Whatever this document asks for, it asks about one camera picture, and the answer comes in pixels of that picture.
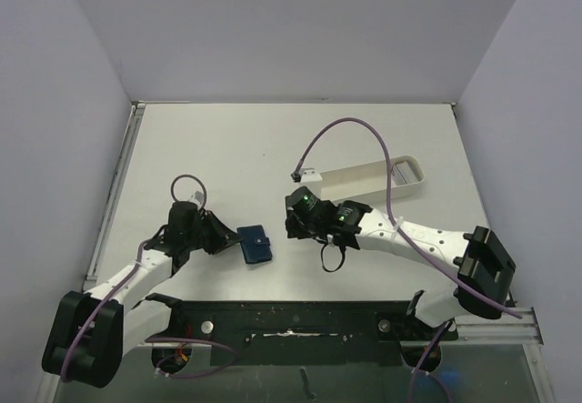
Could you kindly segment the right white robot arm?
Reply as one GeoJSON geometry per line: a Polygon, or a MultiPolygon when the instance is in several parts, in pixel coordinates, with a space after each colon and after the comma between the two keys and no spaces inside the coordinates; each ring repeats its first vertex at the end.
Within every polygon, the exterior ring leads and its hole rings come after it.
{"type": "Polygon", "coordinates": [[[447,231],[395,219],[369,205],[322,200],[305,186],[285,198],[286,232],[337,247],[387,253],[431,266],[449,283],[415,293],[405,315],[407,332],[426,338],[460,316],[497,320],[517,312],[506,301],[516,264],[497,235],[486,227],[471,233],[447,231]]]}

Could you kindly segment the blue card holder wallet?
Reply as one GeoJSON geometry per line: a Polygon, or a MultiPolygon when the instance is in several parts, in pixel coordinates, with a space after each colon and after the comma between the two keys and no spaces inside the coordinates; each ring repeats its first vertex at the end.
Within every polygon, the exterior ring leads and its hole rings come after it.
{"type": "Polygon", "coordinates": [[[271,243],[262,225],[239,227],[240,246],[247,265],[262,264],[273,258],[271,243]]]}

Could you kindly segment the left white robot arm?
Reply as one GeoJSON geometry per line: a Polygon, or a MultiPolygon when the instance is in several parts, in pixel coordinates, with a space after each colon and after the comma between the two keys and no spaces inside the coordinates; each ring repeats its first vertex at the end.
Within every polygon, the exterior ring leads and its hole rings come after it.
{"type": "Polygon", "coordinates": [[[72,290],[61,298],[42,370],[63,381],[102,388],[123,356],[149,339],[188,344],[194,328],[181,300],[157,294],[155,288],[173,277],[193,252],[213,256],[241,241],[212,211],[175,202],[166,223],[138,245],[128,266],[85,292],[72,290]]]}

